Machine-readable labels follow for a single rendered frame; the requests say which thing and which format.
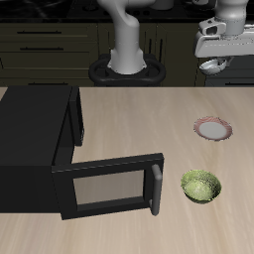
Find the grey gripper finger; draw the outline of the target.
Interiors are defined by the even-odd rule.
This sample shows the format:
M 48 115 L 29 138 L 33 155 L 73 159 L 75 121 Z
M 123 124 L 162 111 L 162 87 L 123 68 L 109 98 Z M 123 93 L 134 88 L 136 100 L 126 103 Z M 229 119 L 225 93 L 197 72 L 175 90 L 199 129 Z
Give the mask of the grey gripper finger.
M 230 66 L 231 62 L 234 60 L 234 57 L 223 57 L 218 58 L 218 67 L 220 70 L 225 70 L 227 67 Z
M 215 75 L 218 73 L 218 61 L 217 59 L 209 60 L 205 63 L 203 63 L 200 67 L 199 70 L 204 74 L 204 75 Z

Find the pale green bowl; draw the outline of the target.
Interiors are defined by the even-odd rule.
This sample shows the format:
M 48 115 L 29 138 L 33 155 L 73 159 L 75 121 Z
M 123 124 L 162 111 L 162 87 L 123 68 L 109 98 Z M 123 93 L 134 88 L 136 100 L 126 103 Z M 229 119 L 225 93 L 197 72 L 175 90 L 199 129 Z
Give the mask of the pale green bowl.
M 191 170 L 183 174 L 181 187 L 185 195 L 197 203 L 208 203 L 216 199 L 222 190 L 219 179 L 204 170 Z

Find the dark kitchen cupboards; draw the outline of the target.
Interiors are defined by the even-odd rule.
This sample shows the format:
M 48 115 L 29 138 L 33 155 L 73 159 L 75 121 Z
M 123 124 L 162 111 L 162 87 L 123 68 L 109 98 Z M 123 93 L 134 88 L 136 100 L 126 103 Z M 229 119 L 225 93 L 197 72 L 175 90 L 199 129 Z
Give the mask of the dark kitchen cupboards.
M 166 69 L 159 86 L 199 69 L 193 43 L 202 21 L 173 0 L 167 10 L 128 7 L 139 24 L 139 47 Z M 0 0 L 0 86 L 92 86 L 90 66 L 115 47 L 111 16 L 97 0 Z

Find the white plate with red rim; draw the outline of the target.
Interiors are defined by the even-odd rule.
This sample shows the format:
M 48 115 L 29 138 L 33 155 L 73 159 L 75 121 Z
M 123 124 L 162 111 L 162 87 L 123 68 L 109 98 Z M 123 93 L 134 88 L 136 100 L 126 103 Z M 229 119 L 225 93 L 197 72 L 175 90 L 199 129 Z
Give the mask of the white plate with red rim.
M 229 139 L 233 134 L 232 126 L 219 117 L 205 116 L 193 124 L 193 131 L 209 141 L 219 142 Z

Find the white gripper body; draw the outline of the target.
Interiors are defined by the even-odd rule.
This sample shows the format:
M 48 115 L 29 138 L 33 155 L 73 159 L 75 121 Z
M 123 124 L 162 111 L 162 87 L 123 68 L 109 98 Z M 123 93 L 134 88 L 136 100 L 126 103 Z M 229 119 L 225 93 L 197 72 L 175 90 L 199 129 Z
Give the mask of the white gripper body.
M 197 58 L 254 55 L 254 27 L 245 27 L 241 35 L 231 38 L 198 32 L 194 38 L 193 54 Z

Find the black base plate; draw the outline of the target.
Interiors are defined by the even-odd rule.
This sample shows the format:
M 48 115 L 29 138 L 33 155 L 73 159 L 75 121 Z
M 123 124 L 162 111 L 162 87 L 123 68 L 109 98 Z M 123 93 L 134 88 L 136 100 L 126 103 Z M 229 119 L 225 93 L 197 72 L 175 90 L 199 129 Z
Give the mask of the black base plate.
M 158 87 L 166 77 L 165 67 L 152 54 L 144 54 L 147 65 L 135 74 L 120 74 L 107 65 L 110 54 L 102 54 L 89 68 L 89 78 L 97 87 Z

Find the black microwave oven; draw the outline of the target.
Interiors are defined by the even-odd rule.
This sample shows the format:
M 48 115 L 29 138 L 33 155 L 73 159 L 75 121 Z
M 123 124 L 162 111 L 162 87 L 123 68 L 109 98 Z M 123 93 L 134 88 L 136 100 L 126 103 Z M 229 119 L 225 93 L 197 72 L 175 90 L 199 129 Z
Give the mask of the black microwave oven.
M 0 100 L 0 213 L 158 214 L 164 156 L 74 163 L 83 135 L 77 86 L 8 87 Z

